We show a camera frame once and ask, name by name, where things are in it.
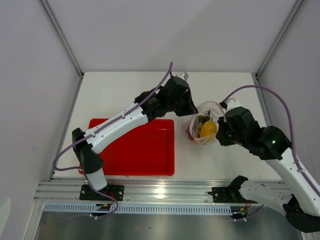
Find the clear zip top bag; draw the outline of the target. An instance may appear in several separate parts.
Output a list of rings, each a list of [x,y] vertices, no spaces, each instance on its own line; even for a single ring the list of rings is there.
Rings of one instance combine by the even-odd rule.
[[[188,139],[199,147],[205,147],[216,140],[218,119],[225,115],[222,107],[215,101],[205,101],[197,107],[186,127]]]

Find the yellow lemon fruit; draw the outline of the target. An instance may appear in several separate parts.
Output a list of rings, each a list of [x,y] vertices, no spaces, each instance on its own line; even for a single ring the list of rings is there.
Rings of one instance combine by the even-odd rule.
[[[199,137],[205,138],[205,137],[208,137],[208,136],[215,134],[216,132],[217,132],[216,123],[213,121],[207,121],[201,129]]]

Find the longan bunch with leaves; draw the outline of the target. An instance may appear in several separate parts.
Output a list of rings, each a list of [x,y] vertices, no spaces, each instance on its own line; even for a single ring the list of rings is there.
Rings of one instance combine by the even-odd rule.
[[[205,114],[200,114],[198,116],[198,133],[201,132],[201,129],[203,127],[203,125],[208,122],[211,121],[212,117],[211,117],[211,111],[207,111]]]

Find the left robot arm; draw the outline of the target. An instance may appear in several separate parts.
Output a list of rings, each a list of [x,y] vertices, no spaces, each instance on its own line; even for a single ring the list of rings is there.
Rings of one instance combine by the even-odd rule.
[[[100,153],[111,143],[129,131],[157,118],[174,112],[178,117],[198,112],[187,82],[187,74],[181,72],[169,78],[164,86],[141,93],[116,116],[96,127],[72,131],[72,148],[91,185],[91,194],[97,200],[108,196],[108,182],[103,173],[104,162]]]

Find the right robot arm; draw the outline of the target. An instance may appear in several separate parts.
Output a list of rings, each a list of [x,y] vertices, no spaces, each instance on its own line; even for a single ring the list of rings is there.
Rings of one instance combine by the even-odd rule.
[[[265,161],[285,182],[289,193],[282,193],[237,176],[228,186],[228,196],[234,202],[251,200],[285,216],[303,233],[320,230],[320,186],[302,168],[292,152],[293,144],[275,126],[261,127],[252,113],[242,107],[228,107],[218,119],[216,139],[221,146],[239,145]]]

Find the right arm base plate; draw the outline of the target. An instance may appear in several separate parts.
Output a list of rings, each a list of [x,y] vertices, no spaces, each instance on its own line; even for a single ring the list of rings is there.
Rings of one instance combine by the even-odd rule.
[[[230,187],[212,187],[207,193],[212,196],[214,203],[236,203],[245,204],[247,201],[243,198],[238,190]]]

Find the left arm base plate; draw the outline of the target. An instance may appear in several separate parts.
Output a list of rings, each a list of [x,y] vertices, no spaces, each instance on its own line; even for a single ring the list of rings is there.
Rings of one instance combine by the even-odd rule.
[[[99,190],[104,195],[108,195],[118,202],[121,202],[124,197],[125,187],[123,185],[108,185],[107,187]],[[110,201],[111,199],[92,190],[88,184],[81,186],[79,199],[82,201]]]

